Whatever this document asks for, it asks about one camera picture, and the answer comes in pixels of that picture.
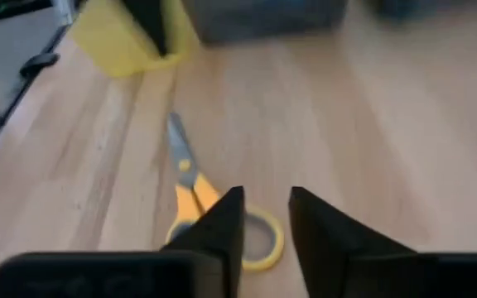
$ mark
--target wooden table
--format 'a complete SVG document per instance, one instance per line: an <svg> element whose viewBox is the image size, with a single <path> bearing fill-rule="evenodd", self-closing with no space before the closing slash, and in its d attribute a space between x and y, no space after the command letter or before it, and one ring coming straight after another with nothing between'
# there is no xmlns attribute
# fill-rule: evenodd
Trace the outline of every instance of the wooden table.
<svg viewBox="0 0 477 298"><path fill-rule="evenodd" d="M351 4L336 34L200 50L109 79L65 38L0 135L0 261L151 250L175 213L166 115L221 191L287 233L242 297L304 297L288 227L303 185L419 250L477 251L477 9L388 28Z"/></svg>

